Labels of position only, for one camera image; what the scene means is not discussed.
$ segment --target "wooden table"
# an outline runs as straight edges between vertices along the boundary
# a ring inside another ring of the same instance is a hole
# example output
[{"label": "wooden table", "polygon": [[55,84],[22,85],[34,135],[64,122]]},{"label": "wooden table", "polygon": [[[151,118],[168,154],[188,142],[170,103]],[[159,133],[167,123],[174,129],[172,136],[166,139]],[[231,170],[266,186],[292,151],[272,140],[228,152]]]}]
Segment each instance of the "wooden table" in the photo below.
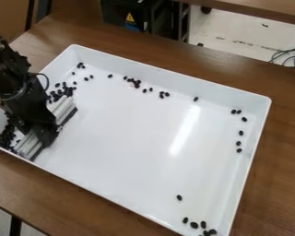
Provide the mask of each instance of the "wooden table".
[{"label": "wooden table", "polygon": [[[295,235],[295,69],[53,17],[11,46],[40,71],[71,43],[270,97],[273,105],[231,235]],[[0,207],[51,235],[175,235],[1,151]]]},{"label": "wooden table", "polygon": [[295,0],[176,0],[295,24]]}]

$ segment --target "wire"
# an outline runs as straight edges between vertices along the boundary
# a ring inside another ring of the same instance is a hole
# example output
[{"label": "wire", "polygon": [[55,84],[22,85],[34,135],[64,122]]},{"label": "wire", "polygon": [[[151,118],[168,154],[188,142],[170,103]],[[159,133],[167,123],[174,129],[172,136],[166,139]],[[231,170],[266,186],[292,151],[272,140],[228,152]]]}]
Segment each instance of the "wire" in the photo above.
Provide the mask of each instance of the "wire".
[{"label": "wire", "polygon": [[292,52],[295,52],[295,48],[290,49],[290,50],[280,50],[271,56],[271,60],[269,61],[269,63],[274,63],[281,56],[284,56],[284,55],[292,53]]},{"label": "wire", "polygon": [[294,64],[294,68],[295,68],[295,48],[293,49],[290,49],[290,50],[282,50],[282,51],[278,51],[276,53],[274,53],[272,56],[271,56],[271,60],[269,61],[269,63],[274,63],[277,59],[279,59],[280,57],[282,56],[286,56],[288,55],[289,57],[286,58],[282,65],[286,65],[286,63],[290,60],[293,60],[293,64]]},{"label": "wire", "polygon": [[46,75],[44,75],[43,73],[31,73],[31,74],[34,76],[44,76],[46,78],[46,87],[44,88],[44,90],[45,91],[48,90],[48,88],[50,86],[50,80]]}]

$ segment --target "black bean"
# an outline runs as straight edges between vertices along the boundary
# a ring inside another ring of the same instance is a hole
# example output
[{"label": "black bean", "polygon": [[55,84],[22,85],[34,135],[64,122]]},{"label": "black bean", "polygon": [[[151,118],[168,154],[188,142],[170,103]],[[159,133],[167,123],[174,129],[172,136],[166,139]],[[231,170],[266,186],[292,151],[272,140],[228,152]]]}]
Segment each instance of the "black bean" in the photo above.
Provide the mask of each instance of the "black bean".
[{"label": "black bean", "polygon": [[207,227],[207,223],[205,221],[201,221],[200,225],[202,229],[205,229]]},{"label": "black bean", "polygon": [[211,234],[211,235],[212,235],[212,234],[217,234],[217,231],[214,230],[214,229],[212,229],[212,230],[209,231],[209,234]]},{"label": "black bean", "polygon": [[183,219],[183,224],[186,224],[186,223],[188,223],[188,218]]},{"label": "black bean", "polygon": [[190,226],[193,228],[193,229],[198,229],[199,228],[199,225],[195,222],[191,222],[190,223]]},{"label": "black bean", "polygon": [[180,196],[180,195],[176,195],[176,198],[177,198],[178,201],[182,201],[183,200],[183,197]]}]

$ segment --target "floor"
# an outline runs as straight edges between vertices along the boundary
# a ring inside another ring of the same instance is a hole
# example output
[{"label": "floor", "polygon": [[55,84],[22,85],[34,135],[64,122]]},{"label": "floor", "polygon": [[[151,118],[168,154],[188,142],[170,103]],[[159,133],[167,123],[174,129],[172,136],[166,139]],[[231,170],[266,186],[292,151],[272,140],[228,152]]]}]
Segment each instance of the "floor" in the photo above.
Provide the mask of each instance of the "floor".
[{"label": "floor", "polygon": [[[295,26],[273,20],[253,18],[213,9],[204,15],[192,6],[189,42],[205,47],[269,61],[279,49],[295,47]],[[0,236],[8,236],[10,215],[0,210]],[[43,236],[23,224],[22,236]]]}]

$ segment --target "warning label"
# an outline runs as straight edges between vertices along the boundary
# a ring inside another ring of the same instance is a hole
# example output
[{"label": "warning label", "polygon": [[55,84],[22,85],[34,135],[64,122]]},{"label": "warning label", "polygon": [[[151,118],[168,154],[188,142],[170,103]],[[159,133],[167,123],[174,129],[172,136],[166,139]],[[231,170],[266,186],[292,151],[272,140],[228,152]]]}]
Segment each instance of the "warning label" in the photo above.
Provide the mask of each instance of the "warning label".
[{"label": "warning label", "polygon": [[128,13],[128,16],[126,17],[125,20],[128,21],[128,22],[131,22],[131,23],[135,23],[135,20],[134,20],[134,18],[132,17],[132,15],[131,15],[130,12]]}]

